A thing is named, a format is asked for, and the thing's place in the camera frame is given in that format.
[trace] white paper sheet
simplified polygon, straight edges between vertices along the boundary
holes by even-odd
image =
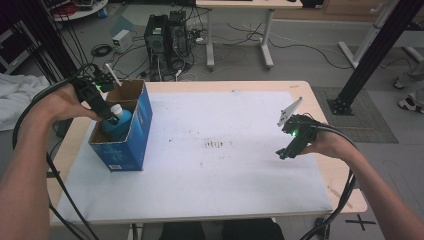
[[[142,172],[110,173],[88,145],[66,185],[88,221],[281,216],[331,211],[312,155],[280,160],[288,92],[149,94],[153,120]],[[79,221],[62,196],[58,210]]]

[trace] blue cardboard box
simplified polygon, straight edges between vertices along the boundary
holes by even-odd
[[[89,145],[111,172],[141,171],[152,120],[152,107],[143,80],[123,80],[122,87],[115,86],[106,101],[117,103],[132,113],[130,129],[122,142],[111,142],[98,122],[89,138]]]

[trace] white bottle cap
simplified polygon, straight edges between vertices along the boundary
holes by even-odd
[[[121,107],[121,104],[115,104],[110,108],[110,111],[112,111],[118,118],[122,116],[123,110]]]

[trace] human arm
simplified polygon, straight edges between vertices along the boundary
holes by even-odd
[[[49,207],[46,180],[47,139],[58,120],[100,118],[79,103],[72,85],[49,94],[23,120],[16,147],[0,181],[2,239],[47,239]]]
[[[400,199],[347,140],[330,132],[319,132],[302,154],[316,152],[339,158],[360,183],[385,239],[424,239],[424,222]]]

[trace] bottle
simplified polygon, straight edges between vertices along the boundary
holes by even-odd
[[[119,118],[118,124],[113,125],[109,121],[103,121],[102,130],[112,142],[122,142],[130,129],[132,114],[122,109],[120,104],[113,105],[110,110]]]

